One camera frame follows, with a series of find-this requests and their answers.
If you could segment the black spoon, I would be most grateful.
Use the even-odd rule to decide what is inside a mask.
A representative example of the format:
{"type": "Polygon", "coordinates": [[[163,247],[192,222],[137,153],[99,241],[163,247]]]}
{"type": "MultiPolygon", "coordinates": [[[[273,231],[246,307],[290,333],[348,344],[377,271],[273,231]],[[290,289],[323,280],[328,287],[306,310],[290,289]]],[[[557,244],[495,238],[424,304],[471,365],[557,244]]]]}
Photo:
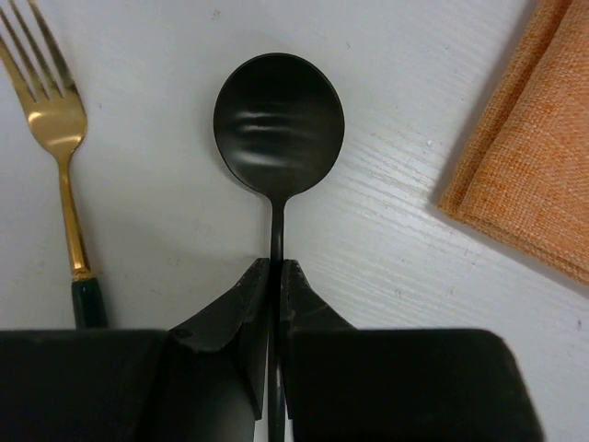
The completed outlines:
{"type": "Polygon", "coordinates": [[[282,441],[285,397],[280,354],[280,296],[287,201],[323,180],[345,132],[340,98],[309,61],[266,53],[243,63],[225,81],[214,107],[214,139],[232,174],[271,204],[267,297],[268,439],[282,441]]]}

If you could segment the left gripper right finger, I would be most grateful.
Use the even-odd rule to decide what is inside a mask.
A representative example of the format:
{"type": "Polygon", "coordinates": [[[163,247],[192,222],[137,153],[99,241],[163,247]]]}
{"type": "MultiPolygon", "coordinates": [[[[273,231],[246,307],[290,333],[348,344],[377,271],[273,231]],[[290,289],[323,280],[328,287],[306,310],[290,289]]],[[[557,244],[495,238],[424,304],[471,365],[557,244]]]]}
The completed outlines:
{"type": "Polygon", "coordinates": [[[349,405],[334,364],[341,356],[341,337],[352,329],[314,291],[298,261],[283,262],[280,355],[294,441],[324,441],[341,430],[349,405]]]}

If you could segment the orange cloth placemat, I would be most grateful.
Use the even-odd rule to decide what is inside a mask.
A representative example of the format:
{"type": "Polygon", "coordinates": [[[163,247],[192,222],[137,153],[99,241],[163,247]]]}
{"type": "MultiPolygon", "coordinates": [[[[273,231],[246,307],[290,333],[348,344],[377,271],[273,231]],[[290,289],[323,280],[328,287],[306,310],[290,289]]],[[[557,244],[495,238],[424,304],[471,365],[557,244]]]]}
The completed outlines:
{"type": "Polygon", "coordinates": [[[439,208],[587,282],[586,2],[538,3],[439,208]]]}

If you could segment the gold fork dark handle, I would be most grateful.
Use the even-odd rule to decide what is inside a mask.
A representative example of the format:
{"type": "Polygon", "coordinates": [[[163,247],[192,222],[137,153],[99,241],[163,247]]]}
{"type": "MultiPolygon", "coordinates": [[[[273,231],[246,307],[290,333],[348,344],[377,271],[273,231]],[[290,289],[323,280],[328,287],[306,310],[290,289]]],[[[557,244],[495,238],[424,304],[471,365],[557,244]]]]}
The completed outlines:
{"type": "Polygon", "coordinates": [[[87,257],[70,179],[70,162],[87,135],[87,113],[70,68],[37,4],[30,1],[29,7],[55,65],[55,72],[49,67],[16,3],[10,1],[8,4],[40,67],[35,68],[6,13],[2,13],[1,20],[24,64],[23,68],[17,66],[13,54],[2,41],[1,57],[5,69],[32,136],[55,159],[58,168],[75,326],[78,329],[104,329],[109,326],[108,317],[98,279],[87,257]]]}

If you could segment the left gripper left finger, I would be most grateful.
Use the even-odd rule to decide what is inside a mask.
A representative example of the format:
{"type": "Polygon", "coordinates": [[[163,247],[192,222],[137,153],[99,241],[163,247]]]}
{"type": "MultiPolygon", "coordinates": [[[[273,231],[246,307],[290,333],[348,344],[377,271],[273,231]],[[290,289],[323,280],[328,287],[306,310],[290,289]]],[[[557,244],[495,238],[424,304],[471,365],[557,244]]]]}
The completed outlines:
{"type": "Polygon", "coordinates": [[[161,440],[254,437],[263,408],[269,270],[268,260],[255,260],[227,292],[171,330],[161,440]]]}

